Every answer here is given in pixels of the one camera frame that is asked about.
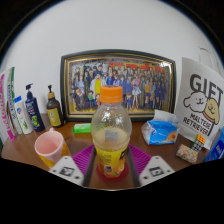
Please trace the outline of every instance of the framed photograph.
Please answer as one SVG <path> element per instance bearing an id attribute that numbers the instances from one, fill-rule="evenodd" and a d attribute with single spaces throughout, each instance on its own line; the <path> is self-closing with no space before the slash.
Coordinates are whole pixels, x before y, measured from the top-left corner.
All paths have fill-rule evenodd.
<path id="1" fill-rule="evenodd" d="M 91 121 L 100 87 L 120 85 L 121 102 L 132 121 L 154 117 L 155 109 L 174 111 L 175 62 L 129 50 L 95 50 L 62 56 L 61 102 L 67 121 Z"/>

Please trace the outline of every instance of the pump bottle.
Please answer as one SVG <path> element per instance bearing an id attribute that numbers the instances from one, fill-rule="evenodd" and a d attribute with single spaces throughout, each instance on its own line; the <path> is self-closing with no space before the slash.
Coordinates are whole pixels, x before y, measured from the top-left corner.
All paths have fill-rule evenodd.
<path id="1" fill-rule="evenodd" d="M 44 123 L 42 121 L 42 118 L 40 116 L 37 99 L 36 97 L 33 97 L 33 94 L 29 91 L 31 88 L 31 85 L 29 84 L 26 86 L 26 90 L 28 90 L 27 93 L 27 100 L 25 101 L 26 109 L 30 117 L 31 124 L 33 125 L 34 131 L 39 132 L 43 131 L 45 129 Z"/>
<path id="2" fill-rule="evenodd" d="M 48 86 L 48 102 L 47 102 L 47 113 L 51 122 L 52 127 L 59 128 L 64 125 L 64 119 L 61 112 L 60 103 L 55 99 L 54 92 L 51 91 L 51 85 Z"/>

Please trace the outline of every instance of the shampoo bottle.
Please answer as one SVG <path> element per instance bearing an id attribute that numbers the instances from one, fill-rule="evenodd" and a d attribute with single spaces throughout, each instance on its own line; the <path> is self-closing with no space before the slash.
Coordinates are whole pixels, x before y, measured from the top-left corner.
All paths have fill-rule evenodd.
<path id="1" fill-rule="evenodd" d="M 47 113 L 52 127 L 58 128 L 64 125 L 64 119 L 61 112 L 60 103 L 55 99 L 54 92 L 51 91 L 51 85 L 48 86 L 48 88 Z"/>
<path id="2" fill-rule="evenodd" d="M 29 134 L 33 131 L 30 123 L 29 115 L 27 114 L 24 101 L 21 96 L 14 99 L 15 111 L 24 134 Z"/>
<path id="3" fill-rule="evenodd" d="M 45 129 L 44 123 L 40 116 L 37 99 L 33 97 L 33 94 L 29 91 L 32 84 L 26 86 L 27 100 L 25 101 L 26 109 L 30 117 L 31 124 L 33 125 L 34 131 L 39 132 Z"/>

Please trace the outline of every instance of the bottle cap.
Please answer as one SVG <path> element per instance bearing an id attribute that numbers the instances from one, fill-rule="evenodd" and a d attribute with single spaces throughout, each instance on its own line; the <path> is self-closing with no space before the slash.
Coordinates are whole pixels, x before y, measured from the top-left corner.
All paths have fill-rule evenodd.
<path id="1" fill-rule="evenodd" d="M 48 88 L 49 88 L 49 90 L 50 90 L 50 92 L 48 93 L 48 99 L 51 99 L 51 98 L 54 98 L 55 96 L 54 96 L 54 92 L 51 92 L 51 87 L 52 87 L 52 85 L 49 85 L 48 86 Z"/>
<path id="2" fill-rule="evenodd" d="M 121 86 L 101 86 L 100 101 L 102 103 L 119 103 L 123 100 L 123 93 Z"/>
<path id="3" fill-rule="evenodd" d="M 31 85 L 33 85 L 33 83 L 29 84 L 29 85 L 26 85 L 26 90 L 28 90 L 27 99 L 33 98 L 33 94 L 29 91 L 29 89 L 31 88 Z"/>
<path id="4" fill-rule="evenodd" d="M 14 102 L 17 103 L 17 102 L 19 102 L 20 100 L 22 100 L 22 97 L 21 97 L 21 96 L 18 96 L 17 98 L 14 99 Z"/>

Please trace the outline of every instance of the paper bag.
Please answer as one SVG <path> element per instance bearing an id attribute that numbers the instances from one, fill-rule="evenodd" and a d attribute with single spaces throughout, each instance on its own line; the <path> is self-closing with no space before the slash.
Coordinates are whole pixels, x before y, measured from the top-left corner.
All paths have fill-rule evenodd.
<path id="1" fill-rule="evenodd" d="M 224 79 L 210 67 L 182 58 L 182 78 L 175 115 L 179 134 L 194 141 L 197 134 L 205 138 L 210 149 L 224 116 Z"/>

